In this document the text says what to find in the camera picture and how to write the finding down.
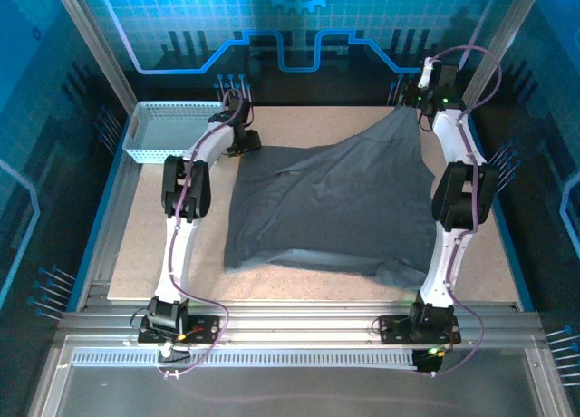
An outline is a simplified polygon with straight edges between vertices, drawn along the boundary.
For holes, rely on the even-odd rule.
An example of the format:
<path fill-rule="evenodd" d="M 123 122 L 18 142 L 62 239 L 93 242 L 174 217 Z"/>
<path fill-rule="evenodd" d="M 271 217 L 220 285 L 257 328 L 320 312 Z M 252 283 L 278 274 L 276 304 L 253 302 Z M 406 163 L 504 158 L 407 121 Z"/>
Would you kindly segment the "grey t-shirt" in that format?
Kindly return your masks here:
<path fill-rule="evenodd" d="M 436 240 L 433 181 L 410 107 L 332 145 L 249 152 L 233 188 L 225 269 L 277 265 L 416 290 Z"/>

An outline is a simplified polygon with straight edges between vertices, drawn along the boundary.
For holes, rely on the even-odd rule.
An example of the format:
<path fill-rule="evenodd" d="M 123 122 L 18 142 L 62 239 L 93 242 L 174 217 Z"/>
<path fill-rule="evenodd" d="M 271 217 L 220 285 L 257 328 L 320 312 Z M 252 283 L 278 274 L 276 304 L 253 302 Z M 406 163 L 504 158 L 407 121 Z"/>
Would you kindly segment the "light blue plastic basket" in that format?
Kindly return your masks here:
<path fill-rule="evenodd" d="M 138 102 L 122 148 L 138 164 L 161 164 L 169 155 L 182 155 L 219 112 L 219 102 Z"/>

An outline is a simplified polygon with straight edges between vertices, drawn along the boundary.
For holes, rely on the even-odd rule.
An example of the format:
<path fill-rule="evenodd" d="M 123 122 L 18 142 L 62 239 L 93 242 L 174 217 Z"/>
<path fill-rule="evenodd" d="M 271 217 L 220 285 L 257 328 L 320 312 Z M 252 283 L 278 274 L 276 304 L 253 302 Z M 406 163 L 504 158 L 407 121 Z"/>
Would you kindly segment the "grey metal front plate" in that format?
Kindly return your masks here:
<path fill-rule="evenodd" d="M 558 386 L 519 358 L 451 375 L 379 369 L 199 368 L 166 380 L 151 368 L 72 367 L 30 417 L 580 417 Z"/>

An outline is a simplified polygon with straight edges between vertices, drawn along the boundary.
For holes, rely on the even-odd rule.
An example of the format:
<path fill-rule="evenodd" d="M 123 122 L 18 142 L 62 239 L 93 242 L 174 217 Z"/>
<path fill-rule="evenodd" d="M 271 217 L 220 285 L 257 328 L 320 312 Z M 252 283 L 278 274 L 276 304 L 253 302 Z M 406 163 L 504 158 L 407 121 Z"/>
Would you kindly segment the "black controller box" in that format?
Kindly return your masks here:
<path fill-rule="evenodd" d="M 411 353 L 412 364 L 418 373 L 436 373 L 447 354 L 453 350 L 450 344 L 415 349 Z"/>

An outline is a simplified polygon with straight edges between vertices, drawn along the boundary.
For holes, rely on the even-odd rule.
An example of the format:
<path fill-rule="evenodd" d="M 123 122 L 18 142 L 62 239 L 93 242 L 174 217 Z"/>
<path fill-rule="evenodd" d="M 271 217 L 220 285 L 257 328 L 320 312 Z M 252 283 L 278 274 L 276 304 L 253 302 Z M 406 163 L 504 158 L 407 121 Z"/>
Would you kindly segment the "aluminium frame post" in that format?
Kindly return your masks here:
<path fill-rule="evenodd" d="M 112 49 L 85 0 L 60 0 L 92 53 L 123 109 L 133 114 L 138 102 Z"/>
<path fill-rule="evenodd" d="M 459 116 L 461 120 L 467 118 L 476 108 L 485 105 L 498 92 L 503 77 L 501 60 L 535 2 L 536 0 L 513 0 L 489 47 L 480 49 L 484 56 L 463 94 L 462 100 L 466 109 Z"/>

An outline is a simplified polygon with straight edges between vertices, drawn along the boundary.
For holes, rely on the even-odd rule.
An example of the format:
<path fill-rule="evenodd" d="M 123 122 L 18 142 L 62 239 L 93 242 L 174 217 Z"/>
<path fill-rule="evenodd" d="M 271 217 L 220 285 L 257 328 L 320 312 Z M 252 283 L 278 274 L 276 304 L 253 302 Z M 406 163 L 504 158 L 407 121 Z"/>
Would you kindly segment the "aluminium mounting rail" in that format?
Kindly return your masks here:
<path fill-rule="evenodd" d="M 378 348 L 372 332 L 381 315 L 406 316 L 401 303 L 381 301 L 228 301 L 229 323 L 221 339 L 236 348 Z M 131 321 L 134 305 L 90 305 L 66 313 L 56 339 L 134 345 L 137 332 Z M 476 342 L 483 348 L 528 348 L 544 345 L 546 336 L 535 312 L 521 312 L 508 303 L 471 303 L 457 308 L 462 337 L 460 348 Z"/>

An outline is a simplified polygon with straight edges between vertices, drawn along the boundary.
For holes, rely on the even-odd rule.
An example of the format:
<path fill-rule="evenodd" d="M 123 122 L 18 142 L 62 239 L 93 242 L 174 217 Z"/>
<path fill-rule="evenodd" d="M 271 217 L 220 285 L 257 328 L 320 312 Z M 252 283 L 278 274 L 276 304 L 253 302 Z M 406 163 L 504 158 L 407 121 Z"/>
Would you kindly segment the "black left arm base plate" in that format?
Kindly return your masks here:
<path fill-rule="evenodd" d="M 139 344 L 213 344 L 220 332 L 220 319 L 216 315 L 193 315 L 178 331 L 168 326 L 154 327 L 143 317 L 138 332 Z"/>

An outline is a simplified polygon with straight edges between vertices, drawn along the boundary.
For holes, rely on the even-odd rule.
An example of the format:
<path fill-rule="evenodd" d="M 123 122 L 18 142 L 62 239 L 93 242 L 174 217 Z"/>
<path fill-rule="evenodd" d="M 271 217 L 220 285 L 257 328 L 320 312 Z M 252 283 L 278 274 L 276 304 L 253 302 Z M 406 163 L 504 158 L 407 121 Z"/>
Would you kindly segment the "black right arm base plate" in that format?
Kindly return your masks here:
<path fill-rule="evenodd" d="M 462 341 L 455 316 L 450 322 L 435 325 L 419 324 L 403 315 L 382 315 L 377 320 L 382 344 L 439 345 Z"/>

